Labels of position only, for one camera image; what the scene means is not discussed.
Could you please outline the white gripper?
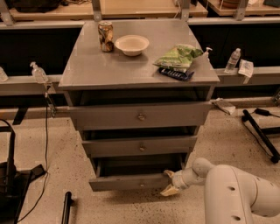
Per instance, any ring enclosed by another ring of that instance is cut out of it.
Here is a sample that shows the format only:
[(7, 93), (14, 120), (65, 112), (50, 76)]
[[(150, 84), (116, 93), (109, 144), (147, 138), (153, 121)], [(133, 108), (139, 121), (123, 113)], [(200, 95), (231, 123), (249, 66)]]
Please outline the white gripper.
[(191, 169), (184, 169), (180, 171), (164, 170), (169, 178), (171, 178), (172, 184), (169, 184), (160, 194), (168, 197), (175, 195), (179, 192), (179, 189), (188, 188), (194, 180), (193, 171)]

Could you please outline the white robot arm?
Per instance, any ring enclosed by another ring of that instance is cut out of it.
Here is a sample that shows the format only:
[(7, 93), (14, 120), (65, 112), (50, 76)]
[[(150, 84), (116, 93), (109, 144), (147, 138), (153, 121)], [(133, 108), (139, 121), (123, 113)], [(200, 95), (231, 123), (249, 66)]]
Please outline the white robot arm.
[(161, 192), (164, 196), (192, 185), (204, 187), (206, 224), (254, 224), (254, 215), (280, 214), (280, 187), (231, 165), (214, 165), (199, 157), (189, 168), (164, 173), (171, 179)]

